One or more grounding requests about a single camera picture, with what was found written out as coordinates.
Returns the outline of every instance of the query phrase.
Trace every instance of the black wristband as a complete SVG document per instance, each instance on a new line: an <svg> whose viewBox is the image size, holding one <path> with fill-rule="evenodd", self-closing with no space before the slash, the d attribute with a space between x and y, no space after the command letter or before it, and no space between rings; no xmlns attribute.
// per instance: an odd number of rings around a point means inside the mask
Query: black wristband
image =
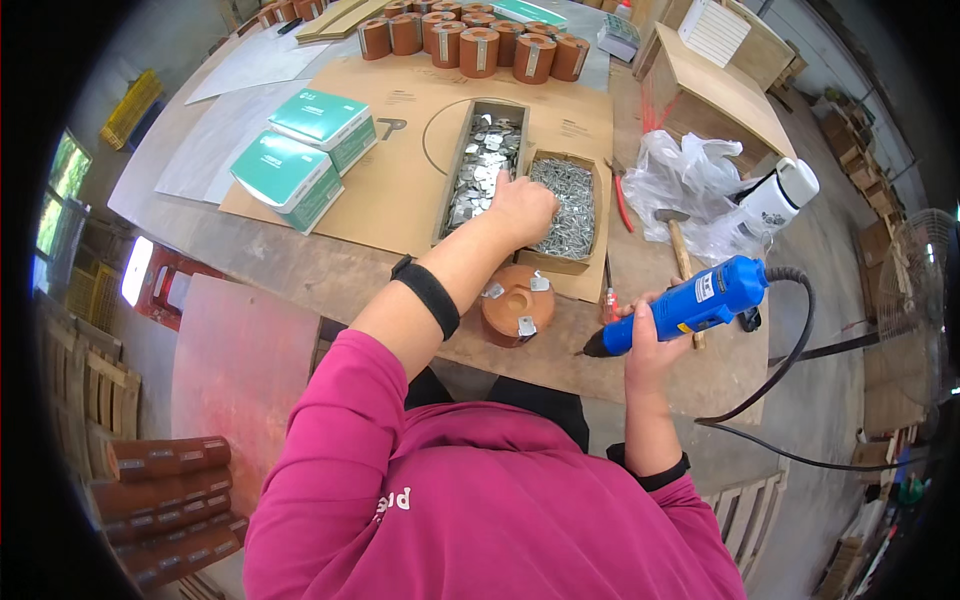
<svg viewBox="0 0 960 600"><path fill-rule="evenodd" d="M390 273L390 281L396 279L410 288L423 302L444 332L444 341L450 339L460 326L460 311L450 295L432 273L418 264L410 254L400 258Z"/></svg>
<svg viewBox="0 0 960 600"><path fill-rule="evenodd" d="M607 458L611 461L617 463L628 473L634 476L634 479L640 486L648 491L654 492L659 490L663 486L673 483L684 476L684 473L690 468L690 459L686 456L686 452L681 454L680 462L678 462L673 467L667 469L664 472L657 473L655 475L647 475L646 477L640 477L636 473L632 472L627 468L626 465L626 446L621 444L613 444L607 448Z"/></svg>

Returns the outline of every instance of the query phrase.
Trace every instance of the forearm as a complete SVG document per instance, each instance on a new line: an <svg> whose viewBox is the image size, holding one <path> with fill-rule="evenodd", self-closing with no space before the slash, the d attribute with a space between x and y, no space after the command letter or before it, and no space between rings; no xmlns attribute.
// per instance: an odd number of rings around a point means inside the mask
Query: forearm
<svg viewBox="0 0 960 600"><path fill-rule="evenodd" d="M632 391L628 383L625 464L640 477L676 465L683 451L663 392Z"/></svg>
<svg viewBox="0 0 960 600"><path fill-rule="evenodd" d="M463 315L491 275L516 248L492 212L470 219L417 263L433 274ZM361 311L350 328L367 333L396 356L412 380L437 353L444 334L436 319L405 284L391 281Z"/></svg>

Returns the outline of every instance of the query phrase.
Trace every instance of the blue electric screwdriver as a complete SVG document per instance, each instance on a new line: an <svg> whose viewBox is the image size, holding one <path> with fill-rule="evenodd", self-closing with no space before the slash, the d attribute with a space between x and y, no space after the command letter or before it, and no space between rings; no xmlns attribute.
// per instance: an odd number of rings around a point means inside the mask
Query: blue electric screwdriver
<svg viewBox="0 0 960 600"><path fill-rule="evenodd" d="M734 256L671 287L650 305L661 342L685 333L729 323L737 313L758 306L770 286L770 274L760 259ZM584 346L587 356L620 356L634 343L634 316L600 329Z"/></svg>

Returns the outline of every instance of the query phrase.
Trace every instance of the pink long-sleeve shirt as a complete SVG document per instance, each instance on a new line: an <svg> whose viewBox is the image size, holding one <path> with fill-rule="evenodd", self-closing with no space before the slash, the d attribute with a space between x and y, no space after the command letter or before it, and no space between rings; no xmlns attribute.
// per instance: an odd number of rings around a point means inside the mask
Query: pink long-sleeve shirt
<svg viewBox="0 0 960 600"><path fill-rule="evenodd" d="M340 334L251 518L248 597L746 597L689 475L647 493L543 417L406 393L389 350Z"/></svg>

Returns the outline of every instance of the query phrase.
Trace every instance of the hand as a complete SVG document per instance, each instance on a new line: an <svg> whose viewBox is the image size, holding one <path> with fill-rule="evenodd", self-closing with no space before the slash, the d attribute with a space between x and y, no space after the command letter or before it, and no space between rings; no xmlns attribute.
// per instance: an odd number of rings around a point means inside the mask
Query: hand
<svg viewBox="0 0 960 600"><path fill-rule="evenodd" d="M499 218L498 229L509 236L511 249L533 246L546 237L560 202L542 183L528 177L510 181L510 173L496 175L496 192L484 215Z"/></svg>
<svg viewBox="0 0 960 600"><path fill-rule="evenodd" d="M671 277L670 283L679 285L683 280ZM659 297L659 293L647 292L626 306L616 309L619 317L634 313L634 346L627 352L624 371L628 401L631 395L649 396L662 393L663 377L668 368L690 348L692 334L668 342L657 340L657 326L654 324L650 302Z"/></svg>

